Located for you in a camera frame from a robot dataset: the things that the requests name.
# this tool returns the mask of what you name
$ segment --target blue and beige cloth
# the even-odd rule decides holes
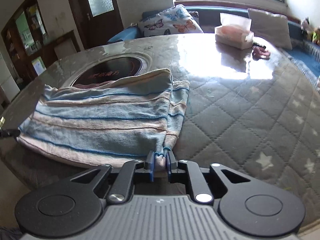
[[[164,168],[181,130],[188,92],[189,82],[173,82],[169,69],[94,89],[45,86],[17,140],[74,166],[121,167],[153,151],[156,167]]]

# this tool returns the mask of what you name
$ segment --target door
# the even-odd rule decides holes
[[[85,49],[107,44],[123,30],[116,0],[69,0]]]

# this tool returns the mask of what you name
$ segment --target round table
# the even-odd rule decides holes
[[[31,82],[4,112],[4,128],[16,128],[34,110],[44,84],[59,88],[70,77],[118,54],[147,55],[140,74],[170,68],[174,80],[189,80],[188,106],[176,158],[199,166],[221,163],[302,198],[303,225],[320,218],[320,96],[305,76],[261,38],[270,60],[253,60],[251,50],[216,43],[214,34],[179,34],[135,39],[79,52],[55,62]],[[47,159],[0,141],[1,159],[30,188],[82,168]],[[165,192],[171,191],[166,186]]]

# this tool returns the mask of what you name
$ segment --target pillow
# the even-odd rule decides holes
[[[199,23],[199,13],[198,12],[189,12],[190,15],[193,17],[193,19],[197,22],[197,24],[200,26]]]
[[[251,31],[254,36],[262,37],[277,47],[292,50],[286,16],[251,8],[248,9],[248,14],[252,19]]]
[[[143,19],[138,22],[138,27],[144,37],[203,33],[200,26],[182,4]]]

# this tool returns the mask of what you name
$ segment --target white tissue paper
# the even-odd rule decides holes
[[[254,33],[250,31],[251,19],[221,13],[220,20],[222,25],[214,29],[216,41],[238,49],[249,49],[253,46]]]

